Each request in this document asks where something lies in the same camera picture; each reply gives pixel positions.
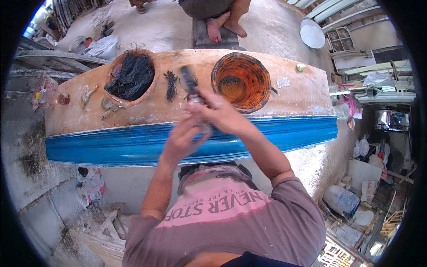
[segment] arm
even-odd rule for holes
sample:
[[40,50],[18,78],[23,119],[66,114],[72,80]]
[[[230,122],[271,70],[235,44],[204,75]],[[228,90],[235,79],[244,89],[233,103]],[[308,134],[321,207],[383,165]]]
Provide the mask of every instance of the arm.
[[173,172],[180,160],[192,154],[209,138],[209,135],[204,135],[193,142],[193,139],[201,132],[200,118],[190,114],[184,115],[172,129],[142,202],[142,216],[149,215],[160,220],[164,219],[170,202]]
[[275,187],[287,177],[295,176],[286,156],[237,112],[233,106],[212,91],[199,89],[208,107],[189,103],[188,110],[211,121],[220,131],[237,136],[245,144],[261,171]]

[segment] concrete floor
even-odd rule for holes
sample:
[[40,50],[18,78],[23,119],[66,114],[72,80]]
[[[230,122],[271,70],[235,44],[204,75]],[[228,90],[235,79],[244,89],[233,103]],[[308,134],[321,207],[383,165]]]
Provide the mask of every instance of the concrete floor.
[[[58,47],[69,50],[79,35],[96,40],[102,22],[109,18],[115,22],[113,34],[119,36],[117,55],[129,49],[132,42],[153,52],[191,48],[191,18],[177,1],[158,0],[146,4],[146,8],[148,12],[141,15],[127,0],[114,0],[105,7],[88,11],[71,25]],[[252,0],[249,12],[241,19],[248,37],[239,39],[240,46],[321,68],[330,77],[333,66],[327,49],[310,49],[299,37],[302,18],[299,11],[282,0]],[[44,152],[43,135],[34,134],[37,124],[43,122],[43,114],[32,112],[28,96],[6,99],[5,103],[2,105],[2,160],[9,193],[30,240],[43,258],[54,265],[102,266],[101,259],[94,258],[87,247],[70,250],[66,242],[69,239],[63,235],[78,219],[77,213],[84,211],[75,196],[76,167],[47,163],[44,157],[37,175],[25,172],[19,159],[33,154],[42,157]],[[343,177],[352,155],[355,131],[350,130],[345,121],[338,121],[337,125],[335,141],[286,153],[296,175],[315,200],[321,199],[327,186]],[[269,180],[252,159],[238,164],[251,171],[260,190],[271,193]],[[123,212],[138,213],[154,170],[153,167],[103,168],[102,202],[107,205],[124,202]],[[175,179],[171,205],[177,198],[177,185],[178,179]]]

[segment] orange clay pot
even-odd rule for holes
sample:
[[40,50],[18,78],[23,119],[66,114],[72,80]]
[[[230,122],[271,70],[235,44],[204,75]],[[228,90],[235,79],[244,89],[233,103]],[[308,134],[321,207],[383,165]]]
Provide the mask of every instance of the orange clay pot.
[[271,93],[267,69],[258,59],[238,52],[218,60],[212,70],[211,81],[213,91],[243,114],[264,107]]
[[[104,74],[105,84],[108,84],[109,82],[111,82],[112,79],[114,78],[113,76],[117,76],[117,73],[122,70],[122,62],[123,62],[125,53],[126,52],[118,56],[113,62],[110,63],[110,66],[107,68],[107,71]],[[156,87],[157,81],[159,79],[159,74],[160,74],[160,63],[157,60],[157,56],[153,52],[147,49],[132,49],[132,50],[129,50],[129,53],[136,53],[138,55],[144,55],[144,54],[148,55],[154,67],[154,79],[150,87],[148,87],[147,91],[140,98],[134,101],[126,101],[107,92],[108,97],[111,99],[111,101],[114,104],[117,104],[118,106],[123,106],[125,108],[137,105],[142,101],[144,101],[151,94],[151,92],[153,92],[154,87]]]

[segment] paintbrush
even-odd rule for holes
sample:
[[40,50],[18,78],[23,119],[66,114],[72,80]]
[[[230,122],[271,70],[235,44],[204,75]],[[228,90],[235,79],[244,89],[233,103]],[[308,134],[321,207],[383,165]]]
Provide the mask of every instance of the paintbrush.
[[[199,93],[194,89],[197,87],[196,82],[193,79],[193,72],[189,65],[184,65],[179,68],[179,72],[181,73],[182,79],[184,79],[185,85],[188,88],[188,102],[199,103],[200,105],[204,105],[205,102],[200,97]],[[210,123],[204,122],[201,124],[202,133],[207,134],[212,131],[212,127]]]

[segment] blue painted strip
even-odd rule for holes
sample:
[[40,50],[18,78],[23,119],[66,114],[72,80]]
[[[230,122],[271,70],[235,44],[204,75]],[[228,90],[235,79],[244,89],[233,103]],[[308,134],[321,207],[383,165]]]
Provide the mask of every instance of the blue painted strip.
[[[249,119],[281,151],[336,139],[335,116],[260,117]],[[82,166],[157,166],[175,123],[128,126],[45,138],[50,161]],[[217,129],[199,150],[179,164],[224,162],[249,158],[242,141]]]

